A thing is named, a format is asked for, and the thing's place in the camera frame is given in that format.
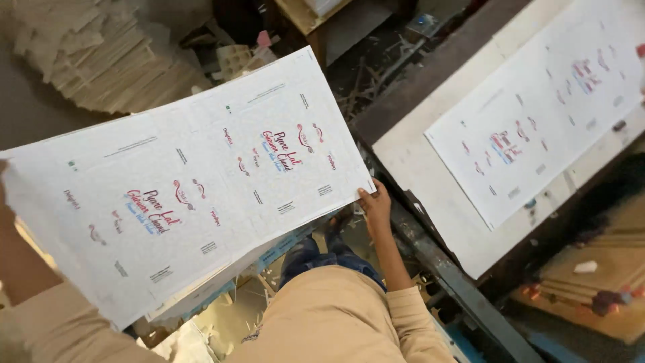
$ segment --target printed paper sheet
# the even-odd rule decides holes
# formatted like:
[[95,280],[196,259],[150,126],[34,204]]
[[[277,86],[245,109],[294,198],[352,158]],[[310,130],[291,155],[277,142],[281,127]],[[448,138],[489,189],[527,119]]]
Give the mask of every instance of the printed paper sheet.
[[310,48],[0,158],[11,207],[119,329],[375,190]]
[[424,134],[493,230],[641,100],[611,2],[579,0]]

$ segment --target person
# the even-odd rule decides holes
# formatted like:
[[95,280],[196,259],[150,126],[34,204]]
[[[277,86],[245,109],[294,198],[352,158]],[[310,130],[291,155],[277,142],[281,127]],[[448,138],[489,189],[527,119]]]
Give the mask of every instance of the person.
[[[0,172],[5,165],[0,160]],[[359,189],[360,203],[386,285],[342,243],[336,219],[328,253],[308,236],[285,256],[280,290],[227,362],[455,362],[403,265],[387,190],[374,184],[374,195]],[[0,280],[33,362],[164,362],[113,331],[20,237],[14,220],[0,185]]]

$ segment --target printed packaging sheet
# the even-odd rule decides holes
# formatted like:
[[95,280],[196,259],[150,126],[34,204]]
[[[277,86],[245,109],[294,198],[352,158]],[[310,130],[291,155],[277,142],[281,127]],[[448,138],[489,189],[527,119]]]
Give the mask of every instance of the printed packaging sheet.
[[614,5],[578,0],[426,132],[493,230],[642,99]]
[[310,48],[0,158],[10,206],[117,329],[375,191]]

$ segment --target jeans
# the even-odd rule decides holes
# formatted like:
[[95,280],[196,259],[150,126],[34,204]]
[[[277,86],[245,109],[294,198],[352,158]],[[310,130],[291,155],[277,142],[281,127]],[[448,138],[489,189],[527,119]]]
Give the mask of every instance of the jeans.
[[280,288],[292,278],[315,267],[339,265],[364,274],[374,280],[383,291],[387,291],[374,267],[358,257],[338,234],[325,236],[325,243],[328,253],[324,254],[321,254],[311,235],[296,243],[284,256]]

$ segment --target beige sleeve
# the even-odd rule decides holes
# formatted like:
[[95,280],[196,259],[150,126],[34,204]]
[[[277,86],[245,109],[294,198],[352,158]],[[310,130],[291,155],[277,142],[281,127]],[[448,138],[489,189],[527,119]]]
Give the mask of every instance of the beige sleeve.
[[34,363],[142,362],[164,358],[117,333],[98,309],[69,282],[55,286],[14,308]]
[[455,362],[416,286],[386,296],[401,353],[408,363]]

